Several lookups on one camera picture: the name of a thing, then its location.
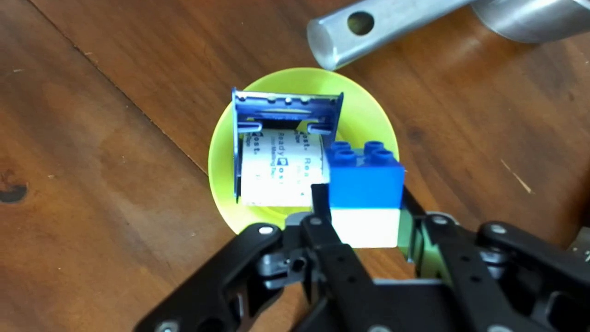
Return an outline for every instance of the metal handle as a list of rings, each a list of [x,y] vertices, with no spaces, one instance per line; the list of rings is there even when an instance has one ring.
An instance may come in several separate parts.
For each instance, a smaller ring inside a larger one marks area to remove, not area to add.
[[[479,20],[517,42],[549,42],[590,31],[590,0],[477,0]]]
[[[337,70],[471,0],[362,0],[307,23],[314,60]]]

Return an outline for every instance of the lego stud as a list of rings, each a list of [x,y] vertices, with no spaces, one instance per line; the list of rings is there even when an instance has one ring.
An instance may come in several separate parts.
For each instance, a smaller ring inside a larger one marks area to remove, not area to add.
[[[355,164],[355,153],[351,151],[348,142],[333,142],[327,147],[327,158],[338,165]]]
[[[377,140],[368,140],[364,142],[364,154],[375,153],[375,151],[383,151],[383,142]]]
[[[392,153],[386,149],[381,151],[373,151],[366,156],[370,160],[370,164],[388,164],[392,162]]]

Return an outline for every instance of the lego brick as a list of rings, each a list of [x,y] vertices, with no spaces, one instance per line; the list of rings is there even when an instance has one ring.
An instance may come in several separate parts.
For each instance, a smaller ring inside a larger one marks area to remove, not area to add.
[[[396,247],[397,208],[333,208],[331,225],[351,247]]]
[[[331,208],[399,208],[403,165],[381,142],[353,151],[346,142],[326,149]]]

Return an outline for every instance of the blue lego brick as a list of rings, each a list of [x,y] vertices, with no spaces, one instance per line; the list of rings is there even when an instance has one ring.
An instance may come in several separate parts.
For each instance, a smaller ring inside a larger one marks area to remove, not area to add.
[[[399,208],[405,169],[381,142],[353,151],[346,142],[326,149],[331,208]]]

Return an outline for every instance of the label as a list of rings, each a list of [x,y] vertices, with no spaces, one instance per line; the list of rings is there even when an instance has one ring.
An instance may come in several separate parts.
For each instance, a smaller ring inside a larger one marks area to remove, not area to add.
[[[265,129],[243,136],[241,202],[248,206],[311,206],[311,184],[327,182],[320,136]]]

